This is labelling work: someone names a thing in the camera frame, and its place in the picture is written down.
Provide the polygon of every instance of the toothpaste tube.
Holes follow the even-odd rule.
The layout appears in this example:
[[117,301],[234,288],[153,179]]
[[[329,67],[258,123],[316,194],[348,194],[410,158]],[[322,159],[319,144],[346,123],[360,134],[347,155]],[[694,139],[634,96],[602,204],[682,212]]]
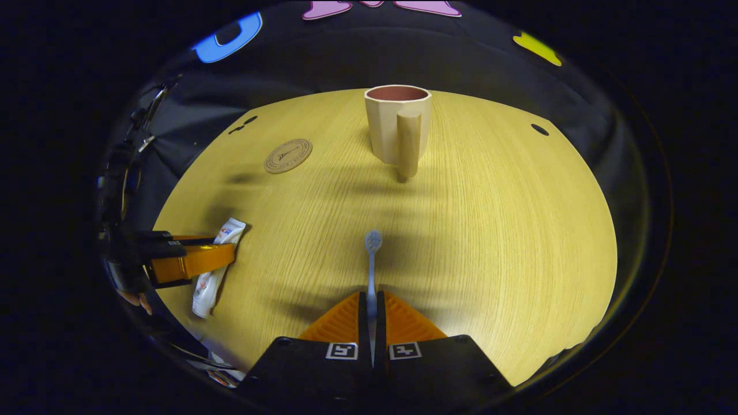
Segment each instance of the toothpaste tube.
[[[213,241],[214,244],[237,244],[241,238],[241,234],[246,229],[246,224],[235,220],[228,219],[218,232],[218,236]],[[218,293],[218,287],[223,281],[228,266],[218,268],[204,274],[200,274],[195,287],[195,294],[192,297],[192,311],[202,318],[210,316],[210,310],[215,306],[215,294]]]

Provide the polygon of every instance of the mug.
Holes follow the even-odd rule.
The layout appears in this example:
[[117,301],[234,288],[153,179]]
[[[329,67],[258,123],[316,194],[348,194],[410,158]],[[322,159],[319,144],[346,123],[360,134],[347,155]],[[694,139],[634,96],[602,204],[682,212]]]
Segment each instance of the mug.
[[430,98],[426,89],[410,85],[383,85],[364,93],[369,121],[369,136],[374,155],[387,164],[398,164],[397,112],[402,109],[421,113],[420,154],[428,143]]

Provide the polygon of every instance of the round cork coaster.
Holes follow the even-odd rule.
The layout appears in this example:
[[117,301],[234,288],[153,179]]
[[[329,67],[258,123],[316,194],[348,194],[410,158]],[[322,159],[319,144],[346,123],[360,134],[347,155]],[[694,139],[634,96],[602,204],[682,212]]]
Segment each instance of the round cork coaster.
[[312,151],[312,143],[301,138],[282,143],[264,160],[264,170],[272,174],[290,171],[304,162]]

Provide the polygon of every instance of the toothbrush head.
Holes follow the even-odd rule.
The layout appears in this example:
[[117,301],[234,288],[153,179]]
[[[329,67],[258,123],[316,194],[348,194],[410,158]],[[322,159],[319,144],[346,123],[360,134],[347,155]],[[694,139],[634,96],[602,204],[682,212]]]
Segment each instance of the toothbrush head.
[[364,238],[364,244],[367,247],[367,251],[376,253],[382,247],[382,234],[376,229],[370,230]]

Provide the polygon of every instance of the table surface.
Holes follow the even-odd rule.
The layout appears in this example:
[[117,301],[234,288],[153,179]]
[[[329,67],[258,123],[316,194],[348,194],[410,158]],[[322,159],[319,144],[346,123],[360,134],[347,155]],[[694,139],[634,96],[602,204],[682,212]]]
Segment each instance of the table surface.
[[[447,335],[471,335],[512,385],[586,339],[613,293],[615,231],[563,134],[519,109],[434,91],[427,151],[403,184],[372,155],[363,92],[253,109],[190,166],[154,229],[212,235],[231,216],[253,228],[210,318],[191,311],[194,284],[158,290],[182,325],[247,371],[275,337],[300,335],[365,289],[364,235],[376,228],[378,288]],[[265,172],[269,153],[297,138],[313,143],[310,157]]]

